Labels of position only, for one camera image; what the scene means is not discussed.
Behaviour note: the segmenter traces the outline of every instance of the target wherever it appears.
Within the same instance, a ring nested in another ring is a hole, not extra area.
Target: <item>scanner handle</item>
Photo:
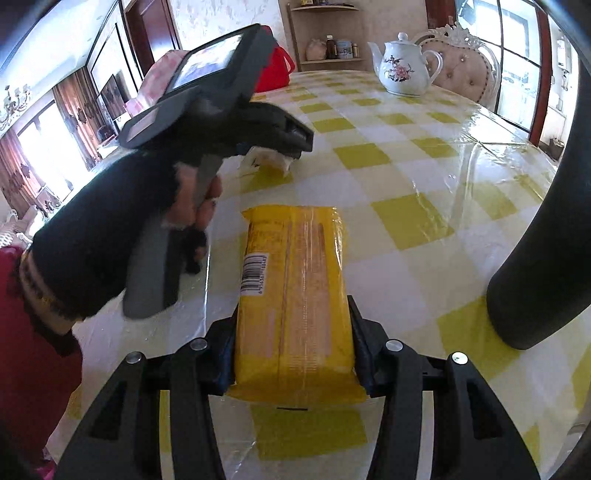
[[[203,203],[222,163],[219,155],[202,157],[197,168],[196,206]],[[184,267],[183,237],[184,231],[166,225],[163,213],[146,222],[129,259],[123,299],[126,317],[148,318],[176,303]]]

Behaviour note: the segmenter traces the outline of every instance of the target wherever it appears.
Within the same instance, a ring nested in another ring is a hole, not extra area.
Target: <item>red bag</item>
[[[271,28],[263,25],[271,34]],[[275,46],[275,50],[271,54],[271,61],[269,65],[262,71],[261,78],[256,85],[256,93],[268,92],[269,90],[277,90],[278,88],[287,87],[290,84],[290,73],[296,69],[296,64],[291,59],[290,55],[279,45]]]

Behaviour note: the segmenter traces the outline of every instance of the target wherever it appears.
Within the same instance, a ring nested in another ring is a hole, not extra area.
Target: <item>chandelier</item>
[[[10,85],[6,85],[6,98],[4,108],[0,110],[0,132],[6,130],[12,124],[14,116],[23,113],[31,100],[31,89],[27,84],[14,90],[14,96],[10,95]]]

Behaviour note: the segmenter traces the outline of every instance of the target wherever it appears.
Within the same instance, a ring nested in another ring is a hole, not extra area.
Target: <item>barcode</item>
[[[244,257],[240,295],[259,296],[265,293],[269,254],[249,254]]]

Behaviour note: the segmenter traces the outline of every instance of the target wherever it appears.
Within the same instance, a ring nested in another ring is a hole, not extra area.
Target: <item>yellow package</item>
[[[286,407],[363,401],[330,207],[263,205],[250,221],[229,394]]]

